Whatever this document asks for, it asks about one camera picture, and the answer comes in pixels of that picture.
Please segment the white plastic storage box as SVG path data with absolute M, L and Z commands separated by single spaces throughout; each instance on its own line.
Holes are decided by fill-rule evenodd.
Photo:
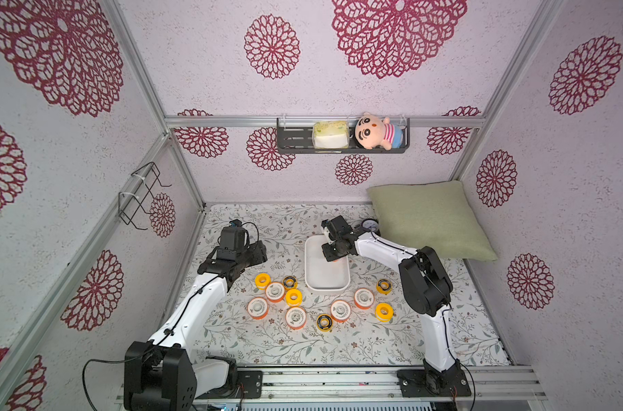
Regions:
M 351 276 L 349 259 L 343 257 L 328 262 L 322 246 L 326 244 L 322 235 L 311 236 L 305 243 L 304 273 L 308 289 L 320 294 L 337 295 L 349 287 Z

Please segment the black yellow small tape roll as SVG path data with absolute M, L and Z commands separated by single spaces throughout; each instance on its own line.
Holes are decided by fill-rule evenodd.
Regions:
M 282 279 L 282 285 L 286 290 L 296 289 L 298 287 L 297 278 L 294 276 L 287 276 Z

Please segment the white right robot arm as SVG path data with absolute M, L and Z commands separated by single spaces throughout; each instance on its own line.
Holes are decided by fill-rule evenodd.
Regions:
M 453 284 L 433 248 L 407 248 L 363 227 L 352 227 L 344 217 L 321 223 L 327 243 L 322 246 L 328 262 L 357 255 L 397 272 L 406 303 L 421 316 L 425 358 L 423 371 L 408 381 L 433 395 L 466 387 L 465 374 L 455 357 L 450 339 L 449 311 Z

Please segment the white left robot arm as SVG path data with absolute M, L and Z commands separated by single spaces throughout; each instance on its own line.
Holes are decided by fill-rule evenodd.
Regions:
M 241 274 L 266 261 L 265 245 L 250 240 L 243 222 L 233 220 L 222 228 L 219 244 L 199 266 L 181 305 L 147 341 L 127 349 L 124 409 L 190 410 L 197 397 L 229 397 L 239 391 L 234 360 L 208 356 L 194 364 L 188 349 Z

